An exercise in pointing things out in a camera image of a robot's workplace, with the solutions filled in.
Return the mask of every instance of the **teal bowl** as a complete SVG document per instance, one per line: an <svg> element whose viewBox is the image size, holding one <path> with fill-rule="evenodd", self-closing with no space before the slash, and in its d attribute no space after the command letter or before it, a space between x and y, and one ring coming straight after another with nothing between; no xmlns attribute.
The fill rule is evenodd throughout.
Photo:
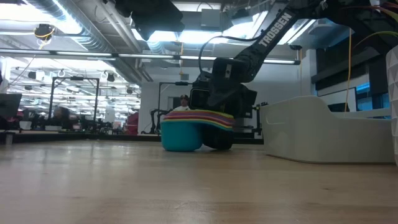
<svg viewBox="0 0 398 224"><path fill-rule="evenodd" d="M201 147L200 127L193 122L162 122L162 145L166 151L192 152Z"/></svg>

